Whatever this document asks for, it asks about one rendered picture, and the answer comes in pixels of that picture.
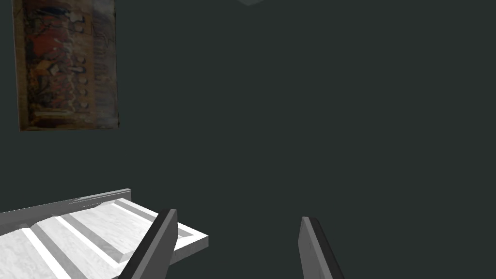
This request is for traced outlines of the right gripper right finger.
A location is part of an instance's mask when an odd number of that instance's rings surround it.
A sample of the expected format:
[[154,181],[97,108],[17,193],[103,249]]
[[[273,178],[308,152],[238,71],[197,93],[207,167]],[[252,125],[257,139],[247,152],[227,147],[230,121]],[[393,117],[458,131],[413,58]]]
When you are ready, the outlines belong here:
[[345,279],[317,218],[302,217],[298,250],[304,279]]

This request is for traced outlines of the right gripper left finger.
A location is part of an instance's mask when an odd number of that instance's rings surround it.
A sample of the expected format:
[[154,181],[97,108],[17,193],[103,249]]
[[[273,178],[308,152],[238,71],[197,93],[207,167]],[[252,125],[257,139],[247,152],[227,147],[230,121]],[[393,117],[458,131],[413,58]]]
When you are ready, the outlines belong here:
[[177,237],[177,210],[162,210],[117,279],[165,279]]

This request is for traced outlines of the brown and red wall picture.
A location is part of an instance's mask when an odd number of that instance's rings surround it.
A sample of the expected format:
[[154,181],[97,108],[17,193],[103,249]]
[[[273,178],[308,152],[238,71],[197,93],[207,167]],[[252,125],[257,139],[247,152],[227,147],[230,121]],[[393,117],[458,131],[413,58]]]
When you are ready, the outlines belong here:
[[117,130],[116,0],[12,0],[21,131]]

